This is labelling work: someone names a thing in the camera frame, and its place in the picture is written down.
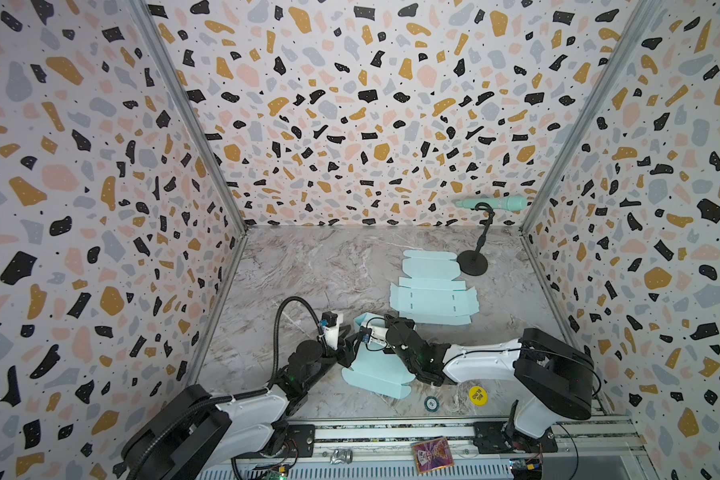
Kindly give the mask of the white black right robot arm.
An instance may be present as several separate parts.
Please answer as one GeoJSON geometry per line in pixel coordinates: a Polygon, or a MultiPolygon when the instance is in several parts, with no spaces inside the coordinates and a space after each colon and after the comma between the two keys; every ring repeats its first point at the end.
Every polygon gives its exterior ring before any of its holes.
{"type": "Polygon", "coordinates": [[[503,449],[526,452],[540,445],[561,421],[592,416],[593,384],[599,381],[591,357],[552,335],[527,328],[514,340],[486,346],[432,343],[402,317],[372,317],[359,323],[360,339],[395,355],[403,371],[434,387],[472,381],[515,381],[528,392],[512,404],[500,428],[503,449]]]}

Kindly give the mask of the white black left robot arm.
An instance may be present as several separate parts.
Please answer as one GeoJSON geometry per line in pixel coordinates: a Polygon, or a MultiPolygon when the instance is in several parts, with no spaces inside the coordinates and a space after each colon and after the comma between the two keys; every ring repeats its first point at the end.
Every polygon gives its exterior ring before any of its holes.
{"type": "Polygon", "coordinates": [[[258,390],[214,397],[199,384],[186,387],[126,442],[121,457],[127,477],[193,479],[239,455],[274,454],[310,388],[334,365],[350,366],[361,340],[344,326],[334,340],[304,341],[273,384],[258,390]]]}

